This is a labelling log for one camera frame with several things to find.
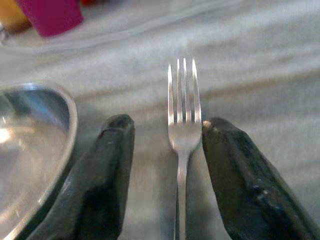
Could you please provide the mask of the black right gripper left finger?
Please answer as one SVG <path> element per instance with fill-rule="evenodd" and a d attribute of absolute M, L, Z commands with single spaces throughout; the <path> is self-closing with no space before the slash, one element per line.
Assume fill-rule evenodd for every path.
<path fill-rule="evenodd" d="M 30 240 L 116 240 L 122 232 L 133 161 L 135 124 L 127 114 L 106 120 L 76 161 Z"/>

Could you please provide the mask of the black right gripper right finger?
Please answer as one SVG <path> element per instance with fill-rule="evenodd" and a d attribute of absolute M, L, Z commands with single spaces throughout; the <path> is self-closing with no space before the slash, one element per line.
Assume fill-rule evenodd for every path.
<path fill-rule="evenodd" d="M 231 239 L 319 239 L 319 227 L 246 132 L 222 118 L 205 120 L 202 147 Z"/>

